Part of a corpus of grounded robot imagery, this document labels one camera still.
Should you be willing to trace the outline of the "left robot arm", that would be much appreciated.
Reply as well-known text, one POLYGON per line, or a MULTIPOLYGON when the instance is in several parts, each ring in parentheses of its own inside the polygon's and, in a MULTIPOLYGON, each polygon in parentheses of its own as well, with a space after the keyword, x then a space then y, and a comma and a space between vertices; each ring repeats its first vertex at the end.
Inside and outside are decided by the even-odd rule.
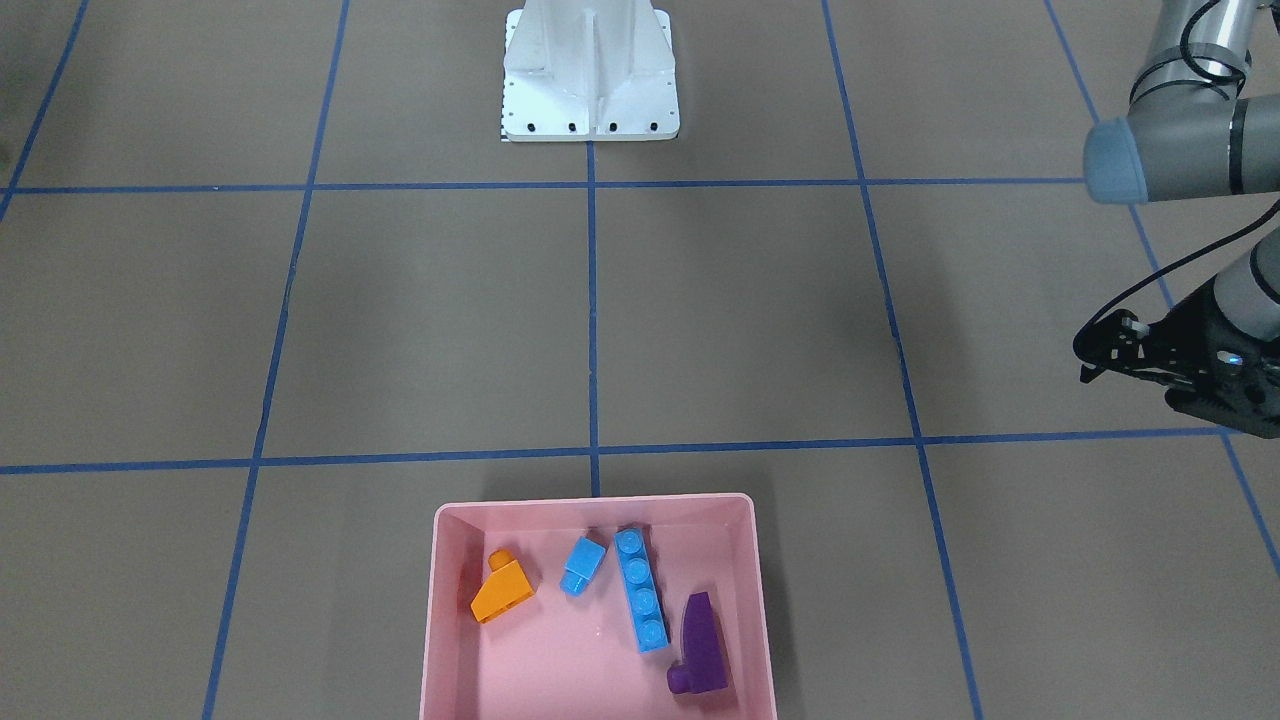
MULTIPOLYGON (((1124 117, 1087 136, 1100 204, 1276 193, 1279 100, 1249 97, 1260 1, 1166 1, 1124 117)), ((1080 379, 1153 382, 1172 410, 1262 439, 1279 433, 1279 238, 1270 231, 1153 323, 1105 304, 1075 334, 1080 379)))

